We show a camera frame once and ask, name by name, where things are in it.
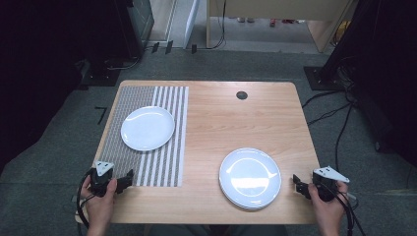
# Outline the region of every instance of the wire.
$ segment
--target wire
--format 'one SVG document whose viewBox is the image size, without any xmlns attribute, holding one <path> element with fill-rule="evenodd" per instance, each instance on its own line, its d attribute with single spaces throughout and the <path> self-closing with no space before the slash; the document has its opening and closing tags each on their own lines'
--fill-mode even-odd
<svg viewBox="0 0 417 236">
<path fill-rule="evenodd" d="M 141 57 L 137 57 L 136 58 L 136 61 L 133 63 L 133 64 L 131 64 L 130 66 L 127 66 L 127 67 L 107 67 L 107 70 L 109 70 L 109 71 L 114 71 L 114 70 L 127 70 L 127 69 L 131 69 L 132 67 L 134 67 L 136 64 L 138 64 L 138 62 L 141 60 Z"/>
<path fill-rule="evenodd" d="M 312 101 L 313 99 L 316 99 L 316 98 L 318 98 L 318 97 L 321 97 L 321 96 L 325 96 L 325 95 L 330 95 L 330 94 L 334 94 L 334 93 L 337 93 L 337 92 L 340 92 L 340 90 L 333 90 L 333 91 L 326 91 L 326 92 L 322 92 L 322 93 L 319 93 L 319 94 L 316 94 L 316 95 L 314 95 L 314 96 L 312 96 L 312 97 L 310 97 L 305 103 L 304 103 L 304 105 L 302 105 L 302 107 L 304 108 L 306 105 L 308 105 L 309 103 L 310 103 L 310 101 Z"/>
<path fill-rule="evenodd" d="M 220 37 L 220 40 L 218 41 L 218 43 L 217 43 L 216 46 L 214 46 L 214 47 L 207 47 L 206 49 L 215 49 L 215 48 L 221 46 L 221 44 L 223 44 L 223 42 L 224 42 L 224 46 L 227 44 L 226 38 L 224 36 L 225 35 L 225 30 L 224 30 L 224 17 L 225 17 L 225 14 L 226 14 L 226 2 L 227 2 L 227 0 L 224 0 L 224 3 L 223 3 L 223 14 L 222 14 L 221 24 L 220 24 L 220 18 L 217 18 L 218 25 L 221 28 L 221 37 Z"/>
<path fill-rule="evenodd" d="M 355 200 L 355 206 L 353 206 L 352 209 L 356 209 L 359 206 L 359 200 L 354 195 L 352 195 L 350 193 L 343 193 L 343 192 L 340 192 L 340 191 L 338 191 L 338 192 L 340 194 L 345 194 L 348 197 L 349 202 L 351 202 L 352 199 Z"/>
<path fill-rule="evenodd" d="M 346 199 L 346 197 L 344 197 L 343 194 L 341 194 L 345 199 L 347 204 L 345 204 L 343 202 L 343 200 L 337 195 L 337 193 L 335 193 L 330 187 L 328 187 L 326 184 L 320 183 L 322 186 L 324 186 L 326 189 L 328 189 L 329 192 L 331 192 L 334 197 L 340 202 L 340 204 L 343 206 L 344 211 L 346 212 L 346 216 L 347 216 L 347 235 L 351 236 L 352 235 L 352 230 L 353 230 L 353 226 L 354 226 L 354 219 L 352 219 L 352 210 L 349 201 Z"/>
<path fill-rule="evenodd" d="M 76 201 L 76 205 L 77 205 L 77 213 L 81 219 L 81 221 L 83 222 L 83 224 L 86 226 L 86 228 L 89 228 L 89 221 L 86 219 L 86 216 L 83 213 L 83 209 L 80 205 L 80 196 L 81 196 L 81 190 L 83 188 L 83 184 L 84 181 L 86 181 L 87 177 L 91 174 L 92 169 L 90 169 L 89 171 L 86 172 L 86 174 L 84 175 L 83 179 L 80 182 L 80 186 L 77 192 L 77 201 Z"/>
<path fill-rule="evenodd" d="M 320 118 L 317 118 L 317 119 L 315 119 L 315 120 L 312 120 L 312 121 L 307 122 L 307 125 L 308 125 L 308 126 L 310 126 L 310 125 L 313 125 L 314 123 L 316 123 L 316 122 L 318 122 L 318 121 L 321 121 L 321 120 L 324 120 L 324 119 L 326 119 L 326 118 L 328 118 L 328 117 L 331 117 L 331 116 L 333 116 L 335 113 L 337 113 L 337 111 L 339 111 L 339 110 L 342 110 L 342 109 L 346 108 L 349 104 L 350 104 L 350 103 L 347 103 L 347 104 L 342 105 L 341 107 L 339 107 L 339 108 L 337 108 L 337 109 L 334 109 L 334 110 L 332 110 L 332 111 L 329 111 L 329 112 L 327 112 L 327 113 L 323 114 Z"/>
<path fill-rule="evenodd" d="M 334 148 L 334 161 L 335 161 L 335 167 L 336 167 L 337 172 L 339 171 L 338 170 L 338 156 L 337 156 L 338 144 L 340 142 L 341 135 L 343 134 L 344 129 L 346 128 L 346 124 L 347 124 L 347 121 L 349 119 L 349 115 L 350 115 L 350 111 L 352 110 L 352 106 L 353 105 L 350 103 L 349 110 L 347 111 L 346 119 L 344 120 L 343 127 L 341 128 L 341 131 L 340 131 L 340 133 L 337 137 L 336 145 L 335 145 L 335 148 Z"/>
<path fill-rule="evenodd" d="M 348 95 L 348 94 L 350 94 L 350 90 L 351 90 L 354 86 L 355 86 L 355 84 L 351 84 L 350 86 L 346 87 L 346 88 L 345 88 L 345 93 L 344 93 L 344 97 L 345 97 L 345 99 L 346 99 L 349 103 L 351 103 L 352 105 L 356 105 L 357 100 L 356 100 L 355 98 L 353 98 L 353 100 L 352 100 L 352 98 L 349 98 L 349 95 Z"/>
<path fill-rule="evenodd" d="M 353 211 L 356 207 L 352 207 L 352 205 L 350 204 L 350 201 L 344 196 L 344 194 L 342 194 L 341 192 L 337 191 L 338 193 L 340 193 L 347 201 L 347 206 L 350 208 L 350 212 L 352 213 L 353 216 L 353 225 L 356 223 L 358 225 L 359 230 L 361 231 L 362 235 L 366 235 L 361 224 L 359 223 L 358 218 L 355 215 L 355 212 Z"/>
<path fill-rule="evenodd" d="M 87 203 L 88 200 L 90 200 L 90 199 L 92 199 L 94 197 L 95 197 L 95 195 L 91 194 L 86 199 L 84 199 L 83 202 L 81 203 L 81 208 L 83 208 L 86 205 L 86 203 Z"/>
</svg>

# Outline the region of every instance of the gray carpet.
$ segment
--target gray carpet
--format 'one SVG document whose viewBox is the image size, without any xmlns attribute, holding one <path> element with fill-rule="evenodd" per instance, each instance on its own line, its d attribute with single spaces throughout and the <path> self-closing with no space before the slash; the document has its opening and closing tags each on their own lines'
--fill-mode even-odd
<svg viewBox="0 0 417 236">
<path fill-rule="evenodd" d="M 295 84 L 303 103 L 316 93 L 310 90 L 303 66 L 322 66 L 327 59 L 323 54 L 215 50 L 191 54 L 181 49 L 165 55 L 160 49 L 153 54 L 147 51 L 140 64 L 122 71 L 118 83 L 286 81 Z M 101 110 L 94 108 L 110 108 L 116 90 L 73 91 L 41 140 L 5 167 L 0 179 L 0 235 L 77 235 L 71 199 L 91 165 L 108 115 L 97 124 Z M 304 109 L 306 120 L 344 103 L 342 93 L 314 100 Z M 321 166 L 334 166 L 334 145 L 346 113 L 347 109 L 342 110 L 310 126 Z M 350 178 L 350 192 L 360 200 L 355 212 L 368 235 L 416 235 L 417 199 L 412 191 L 417 188 L 416 171 L 396 154 L 375 152 L 368 122 L 356 108 L 350 114 L 338 154 L 340 172 Z M 286 227 L 289 235 L 318 235 L 315 225 Z M 108 235 L 142 235 L 142 230 L 142 225 L 113 224 Z"/>
</svg>

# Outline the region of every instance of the striped placemat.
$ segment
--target striped placemat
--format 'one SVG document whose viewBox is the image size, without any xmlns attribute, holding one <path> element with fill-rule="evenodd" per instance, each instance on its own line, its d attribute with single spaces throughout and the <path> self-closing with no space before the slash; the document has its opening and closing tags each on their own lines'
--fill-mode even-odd
<svg viewBox="0 0 417 236">
<path fill-rule="evenodd" d="M 135 172 L 136 186 L 178 187 L 182 184 L 188 87 L 122 87 L 100 161 L 114 163 L 113 177 Z M 149 151 L 129 148 L 120 129 L 125 118 L 145 106 L 159 106 L 174 117 L 175 130 L 162 147 Z"/>
</svg>

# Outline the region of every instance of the hand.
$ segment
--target hand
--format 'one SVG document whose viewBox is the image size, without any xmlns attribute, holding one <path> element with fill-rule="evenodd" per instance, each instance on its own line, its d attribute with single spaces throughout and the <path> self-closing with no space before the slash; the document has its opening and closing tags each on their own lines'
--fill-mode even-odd
<svg viewBox="0 0 417 236">
<path fill-rule="evenodd" d="M 343 182 L 337 181 L 338 191 L 343 193 L 347 199 L 347 185 Z M 343 205 L 337 200 L 333 199 L 330 202 L 323 202 L 319 197 L 319 191 L 314 184 L 309 184 L 309 193 L 312 198 L 313 208 L 316 215 L 319 230 L 323 236 L 339 235 L 340 222 L 344 214 Z M 347 200 L 338 194 L 339 198 L 347 204 Z"/>
<path fill-rule="evenodd" d="M 91 196 L 91 191 L 88 189 L 90 177 L 88 176 L 84 181 L 81 189 L 81 196 L 88 198 Z M 117 180 L 112 179 L 107 185 L 105 195 L 100 197 L 93 197 L 87 201 L 87 213 L 89 214 L 89 236 L 105 235 L 105 231 L 110 224 L 111 216 L 113 215 L 114 194 L 117 188 Z"/>
</svg>

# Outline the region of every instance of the white ceramic plate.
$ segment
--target white ceramic plate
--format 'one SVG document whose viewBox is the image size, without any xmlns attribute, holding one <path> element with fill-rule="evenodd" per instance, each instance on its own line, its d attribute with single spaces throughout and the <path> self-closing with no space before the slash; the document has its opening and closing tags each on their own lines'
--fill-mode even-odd
<svg viewBox="0 0 417 236">
<path fill-rule="evenodd" d="M 174 118 L 167 110 L 147 106 L 132 112 L 123 122 L 120 133 L 129 148 L 152 150 L 168 142 L 174 128 Z"/>
<path fill-rule="evenodd" d="M 273 159 L 249 147 L 236 149 L 224 158 L 219 181 L 233 204 L 248 209 L 266 207 L 281 187 L 280 172 Z"/>
</svg>

